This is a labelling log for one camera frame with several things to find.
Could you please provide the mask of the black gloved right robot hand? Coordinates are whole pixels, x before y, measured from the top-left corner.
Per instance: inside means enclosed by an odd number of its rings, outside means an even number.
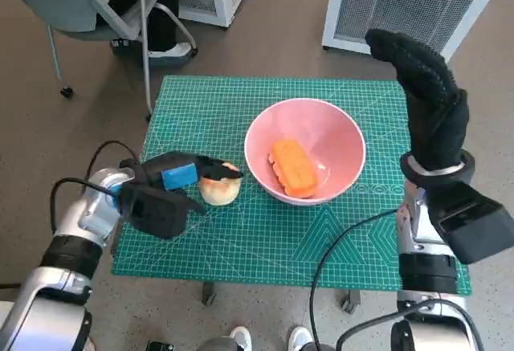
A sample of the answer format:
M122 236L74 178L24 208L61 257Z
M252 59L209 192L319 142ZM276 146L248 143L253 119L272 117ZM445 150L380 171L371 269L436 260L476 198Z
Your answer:
M467 92L445 59L403 33L371 29L365 35L371 55L390 63L406 94L410 153L427 171L457 166L469 121Z

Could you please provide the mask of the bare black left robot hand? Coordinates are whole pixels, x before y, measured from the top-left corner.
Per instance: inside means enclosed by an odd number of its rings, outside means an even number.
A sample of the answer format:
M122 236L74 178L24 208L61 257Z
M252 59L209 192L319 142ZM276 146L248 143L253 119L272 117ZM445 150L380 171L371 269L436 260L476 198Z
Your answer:
M142 164L142 185L134 194L133 210L139 214L156 212L165 216L194 211L205 214L204 206L189 198L184 187L212 181L221 194L211 205L226 205L235 199L243 173L228 162L208 156L173 151Z

